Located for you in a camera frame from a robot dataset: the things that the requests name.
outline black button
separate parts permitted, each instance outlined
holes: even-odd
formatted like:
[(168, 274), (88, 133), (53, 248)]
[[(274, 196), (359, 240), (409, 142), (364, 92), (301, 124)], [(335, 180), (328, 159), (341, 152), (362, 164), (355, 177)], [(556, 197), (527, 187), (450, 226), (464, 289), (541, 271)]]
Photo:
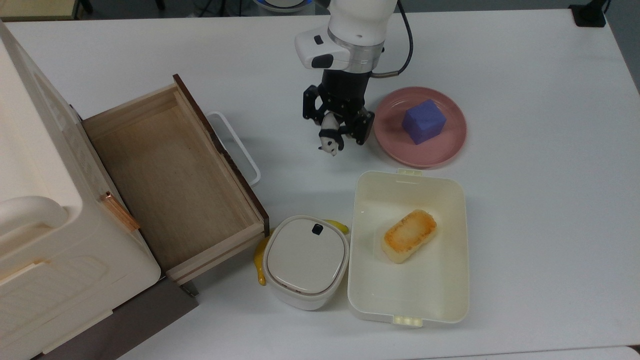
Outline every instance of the black button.
[(316, 234), (316, 235), (320, 235), (320, 233), (322, 232), (323, 229), (324, 229), (324, 227), (322, 227), (322, 225), (316, 224), (316, 225), (314, 225), (314, 228), (313, 228), (313, 230), (311, 230), (311, 232)]
[(316, 56), (311, 60), (311, 67), (315, 69), (329, 69), (333, 65), (333, 55), (325, 54)]

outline pink plate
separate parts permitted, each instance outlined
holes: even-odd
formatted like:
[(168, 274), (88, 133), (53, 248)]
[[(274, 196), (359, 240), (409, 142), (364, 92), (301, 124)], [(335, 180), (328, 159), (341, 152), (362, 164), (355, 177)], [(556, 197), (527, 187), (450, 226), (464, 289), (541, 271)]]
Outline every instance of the pink plate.
[[(404, 113), (429, 99), (436, 103), (447, 122), (438, 136), (416, 145), (402, 127)], [(467, 138), (467, 122), (458, 105), (443, 93), (422, 87), (402, 88), (382, 99), (373, 129), (389, 156), (418, 168), (434, 167), (450, 160)]]

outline small white container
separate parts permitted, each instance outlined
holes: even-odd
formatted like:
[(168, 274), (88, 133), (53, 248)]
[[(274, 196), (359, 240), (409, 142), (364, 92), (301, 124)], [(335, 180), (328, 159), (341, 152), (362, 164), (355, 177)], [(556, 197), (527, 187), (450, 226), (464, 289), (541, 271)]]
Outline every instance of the small white container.
[[(450, 179), (366, 172), (356, 188), (351, 230), (349, 305), (364, 320), (421, 327), (456, 323), (469, 307), (467, 213), (462, 187)], [(423, 209), (438, 224), (435, 237), (395, 264), (381, 241), (396, 222)]]
[(349, 262), (347, 238), (333, 225), (305, 215), (284, 220), (262, 259), (274, 294), (302, 310), (316, 310), (335, 293)]

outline toasted bread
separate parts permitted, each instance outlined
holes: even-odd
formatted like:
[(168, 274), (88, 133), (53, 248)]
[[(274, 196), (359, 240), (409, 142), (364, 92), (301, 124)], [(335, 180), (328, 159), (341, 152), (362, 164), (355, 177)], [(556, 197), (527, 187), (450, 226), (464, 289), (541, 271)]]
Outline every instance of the toasted bread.
[(400, 264), (433, 238), (436, 222), (424, 210), (413, 210), (393, 225), (382, 239), (382, 250), (391, 261)]

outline wooden drawer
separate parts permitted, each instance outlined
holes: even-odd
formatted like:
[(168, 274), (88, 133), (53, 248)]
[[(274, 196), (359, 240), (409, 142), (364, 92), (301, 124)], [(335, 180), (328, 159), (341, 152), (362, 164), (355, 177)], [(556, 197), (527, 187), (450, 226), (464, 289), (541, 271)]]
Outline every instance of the wooden drawer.
[(269, 218), (178, 75), (82, 121), (167, 276), (183, 284), (269, 233)]

